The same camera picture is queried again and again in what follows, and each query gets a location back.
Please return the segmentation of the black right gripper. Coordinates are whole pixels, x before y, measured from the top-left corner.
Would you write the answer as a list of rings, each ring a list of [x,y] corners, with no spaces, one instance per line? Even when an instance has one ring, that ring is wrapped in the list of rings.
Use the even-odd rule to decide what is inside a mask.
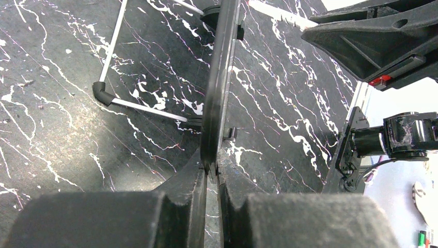
[[[364,1],[316,14],[303,40],[379,91],[437,82],[437,2]]]

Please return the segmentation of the white board black frame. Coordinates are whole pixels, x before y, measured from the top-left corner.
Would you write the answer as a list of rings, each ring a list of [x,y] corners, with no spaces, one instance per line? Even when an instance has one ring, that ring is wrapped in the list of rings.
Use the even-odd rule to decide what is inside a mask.
[[[216,157],[223,138],[239,12],[240,1],[221,2],[201,126],[200,158],[207,173],[216,171]]]

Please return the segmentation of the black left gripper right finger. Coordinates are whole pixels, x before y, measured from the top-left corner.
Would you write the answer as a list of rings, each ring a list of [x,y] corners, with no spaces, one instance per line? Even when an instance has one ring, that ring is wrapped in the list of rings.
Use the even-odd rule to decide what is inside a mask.
[[[222,247],[397,247],[383,210],[358,194],[269,194],[217,154]]]

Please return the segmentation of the white marker red cap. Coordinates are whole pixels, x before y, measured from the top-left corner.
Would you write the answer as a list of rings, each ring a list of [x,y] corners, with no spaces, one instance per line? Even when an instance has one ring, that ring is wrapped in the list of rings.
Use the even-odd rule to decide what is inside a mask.
[[[318,26],[318,23],[308,20],[292,12],[273,7],[261,1],[248,1],[248,5],[256,11],[263,13],[277,21],[285,22],[291,26],[298,27],[301,31]]]

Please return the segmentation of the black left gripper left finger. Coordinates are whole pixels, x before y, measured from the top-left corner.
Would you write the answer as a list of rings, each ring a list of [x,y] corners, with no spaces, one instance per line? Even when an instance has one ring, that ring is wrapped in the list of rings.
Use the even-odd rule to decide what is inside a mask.
[[[30,201],[4,247],[203,247],[207,175],[196,151],[152,191],[57,193]]]

